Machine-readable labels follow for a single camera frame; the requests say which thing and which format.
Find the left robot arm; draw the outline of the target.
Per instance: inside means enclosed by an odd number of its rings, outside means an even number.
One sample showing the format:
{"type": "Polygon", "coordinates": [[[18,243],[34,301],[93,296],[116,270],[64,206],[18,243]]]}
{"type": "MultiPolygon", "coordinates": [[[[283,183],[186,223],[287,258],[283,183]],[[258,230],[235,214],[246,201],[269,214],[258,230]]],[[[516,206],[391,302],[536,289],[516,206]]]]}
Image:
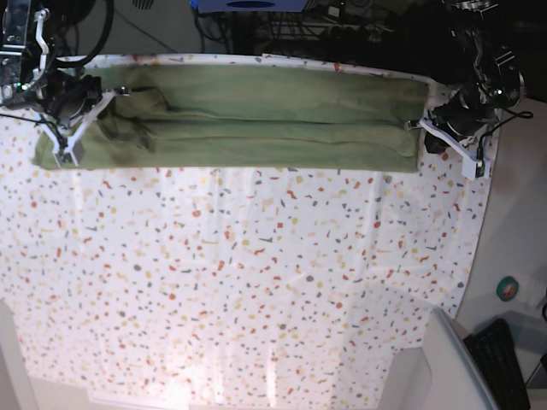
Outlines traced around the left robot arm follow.
{"type": "Polygon", "coordinates": [[[525,83],[508,47],[497,1],[425,1],[403,14],[401,37],[417,65],[431,79],[450,87],[447,102],[429,108],[408,129],[426,133],[430,154],[453,149],[462,158],[462,175],[487,178],[491,162],[486,144],[512,120],[530,120],[515,111],[525,83]]]}

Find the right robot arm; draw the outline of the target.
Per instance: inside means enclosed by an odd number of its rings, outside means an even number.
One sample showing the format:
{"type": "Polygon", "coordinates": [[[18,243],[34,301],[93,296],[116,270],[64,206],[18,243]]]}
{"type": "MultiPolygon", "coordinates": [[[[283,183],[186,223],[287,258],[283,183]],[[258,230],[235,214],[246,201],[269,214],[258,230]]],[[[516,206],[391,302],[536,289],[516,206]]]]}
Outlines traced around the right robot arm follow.
{"type": "Polygon", "coordinates": [[[67,31],[94,5],[82,1],[1,3],[1,106],[8,117],[16,110],[33,111],[31,121],[44,127],[59,167],[80,165],[85,154],[81,138],[115,97],[129,93],[124,86],[105,89],[100,78],[83,73],[109,38],[114,2],[105,3],[103,27],[91,51],[76,60],[60,57],[67,31]]]}

